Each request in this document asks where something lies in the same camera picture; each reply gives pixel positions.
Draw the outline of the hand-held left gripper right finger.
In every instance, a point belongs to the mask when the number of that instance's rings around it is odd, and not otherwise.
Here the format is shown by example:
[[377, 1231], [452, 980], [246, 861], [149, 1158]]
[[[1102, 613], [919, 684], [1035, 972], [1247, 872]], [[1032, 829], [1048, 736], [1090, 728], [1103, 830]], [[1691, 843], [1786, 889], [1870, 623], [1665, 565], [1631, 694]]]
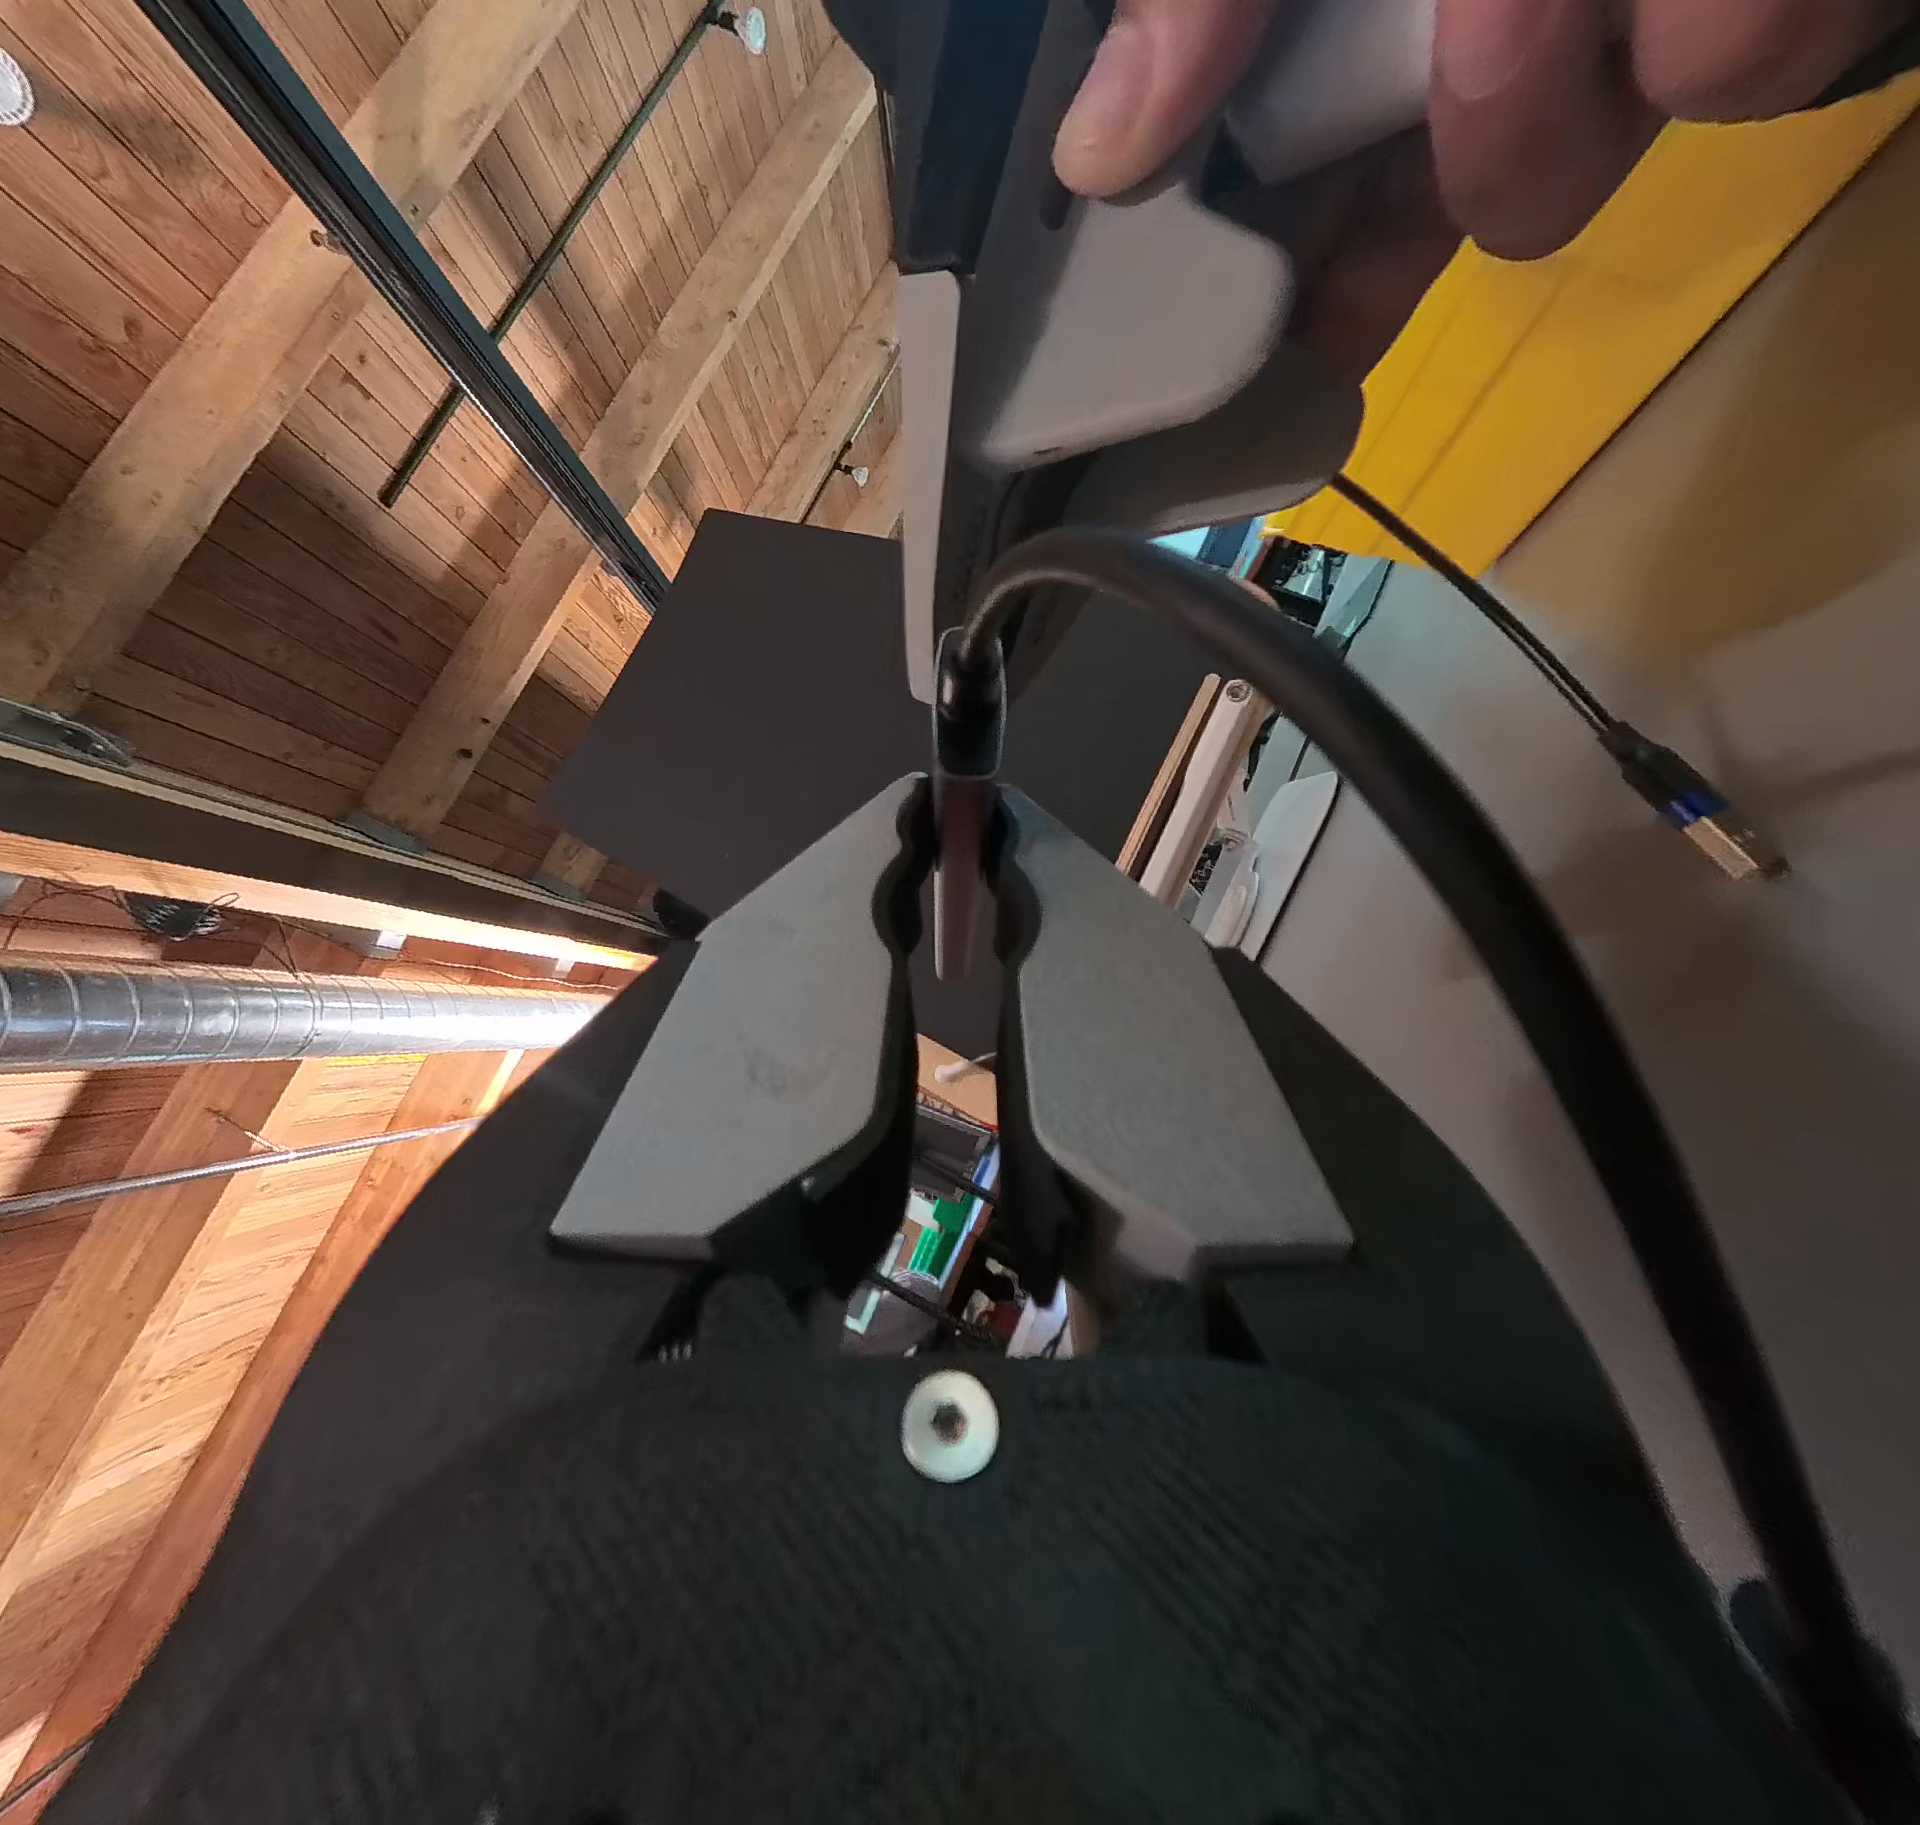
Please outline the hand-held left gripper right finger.
[[1343, 1263], [1354, 1226], [1202, 937], [1000, 796], [1000, 1221], [1034, 1293]]

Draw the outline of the wooden book stand black panel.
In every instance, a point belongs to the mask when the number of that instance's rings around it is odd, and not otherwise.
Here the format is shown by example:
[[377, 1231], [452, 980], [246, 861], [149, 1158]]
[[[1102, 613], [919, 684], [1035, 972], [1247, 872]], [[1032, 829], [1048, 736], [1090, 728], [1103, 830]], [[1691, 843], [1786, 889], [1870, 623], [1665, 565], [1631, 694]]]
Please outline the wooden book stand black panel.
[[[1221, 573], [1094, 534], [1045, 541], [1045, 579], [966, 620], [998, 640], [1007, 726], [998, 813], [963, 999], [1000, 1020], [1000, 796], [1012, 788], [1121, 875], [1146, 763], [1202, 677], [1252, 683], [1244, 637], [1312, 651]], [[932, 707], [910, 697], [903, 553], [875, 541], [709, 514], [662, 617], [563, 764], [563, 823], [696, 907], [708, 923], [900, 779], [924, 782], [914, 1025], [935, 968]]]

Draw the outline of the black linear ceiling fixture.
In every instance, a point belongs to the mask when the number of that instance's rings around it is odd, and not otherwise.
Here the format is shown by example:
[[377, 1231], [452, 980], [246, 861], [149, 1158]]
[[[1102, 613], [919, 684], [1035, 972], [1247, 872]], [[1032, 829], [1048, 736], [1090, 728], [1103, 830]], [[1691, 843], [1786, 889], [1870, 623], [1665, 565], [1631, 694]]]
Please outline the black linear ceiling fixture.
[[576, 531], [648, 608], [668, 576], [244, 0], [131, 0]]

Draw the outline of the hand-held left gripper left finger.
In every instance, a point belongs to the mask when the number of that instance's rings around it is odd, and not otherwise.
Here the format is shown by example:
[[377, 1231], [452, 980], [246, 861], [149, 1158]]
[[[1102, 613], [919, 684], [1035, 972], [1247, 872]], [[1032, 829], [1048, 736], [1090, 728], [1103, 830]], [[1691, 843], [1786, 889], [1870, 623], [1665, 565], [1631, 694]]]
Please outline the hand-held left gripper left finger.
[[924, 782], [714, 920], [548, 1225], [556, 1247], [849, 1295], [900, 1226]]

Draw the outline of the yellow plastic bin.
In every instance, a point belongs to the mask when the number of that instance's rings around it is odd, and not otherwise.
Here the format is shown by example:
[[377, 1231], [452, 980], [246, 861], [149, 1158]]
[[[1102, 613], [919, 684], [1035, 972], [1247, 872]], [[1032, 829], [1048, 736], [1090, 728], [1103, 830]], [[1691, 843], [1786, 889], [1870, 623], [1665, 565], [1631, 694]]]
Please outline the yellow plastic bin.
[[1907, 126], [1914, 71], [1762, 126], [1669, 126], [1574, 242], [1464, 246], [1366, 379], [1343, 472], [1489, 573]]

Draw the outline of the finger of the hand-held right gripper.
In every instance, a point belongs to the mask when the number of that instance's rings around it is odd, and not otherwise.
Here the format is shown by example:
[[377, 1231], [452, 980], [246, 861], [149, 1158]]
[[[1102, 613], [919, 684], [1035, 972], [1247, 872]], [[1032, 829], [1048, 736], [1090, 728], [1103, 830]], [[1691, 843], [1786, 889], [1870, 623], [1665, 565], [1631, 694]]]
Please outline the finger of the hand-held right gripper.
[[1190, 189], [1123, 203], [1003, 189], [968, 274], [900, 281], [903, 637], [912, 700], [935, 700], [942, 543], [961, 469], [1012, 474], [1221, 410], [1269, 361], [1287, 255]]
[[1364, 393], [1320, 352], [1275, 352], [1196, 420], [1034, 463], [973, 455], [973, 597], [998, 565], [1057, 528], [1164, 538], [1284, 510], [1322, 492], [1357, 448]]

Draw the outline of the person's right hand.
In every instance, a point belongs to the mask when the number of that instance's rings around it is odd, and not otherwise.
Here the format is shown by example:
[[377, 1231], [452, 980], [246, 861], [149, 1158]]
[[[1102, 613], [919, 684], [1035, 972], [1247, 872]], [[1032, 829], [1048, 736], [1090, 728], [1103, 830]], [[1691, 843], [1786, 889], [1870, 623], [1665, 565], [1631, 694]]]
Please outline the person's right hand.
[[[1113, 198], [1231, 96], [1282, 0], [1119, 0], [1055, 167]], [[1671, 121], [1809, 108], [1916, 0], [1435, 0], [1428, 132], [1438, 193], [1482, 253], [1568, 246]]]

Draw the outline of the silver ceiling air duct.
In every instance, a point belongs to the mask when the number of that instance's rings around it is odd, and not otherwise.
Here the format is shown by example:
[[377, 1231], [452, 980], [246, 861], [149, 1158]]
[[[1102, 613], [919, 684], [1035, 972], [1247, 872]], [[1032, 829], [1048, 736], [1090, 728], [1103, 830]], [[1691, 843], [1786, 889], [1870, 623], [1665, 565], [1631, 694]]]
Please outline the silver ceiling air duct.
[[26, 959], [2, 971], [2, 1070], [420, 1059], [563, 1046], [613, 992]]

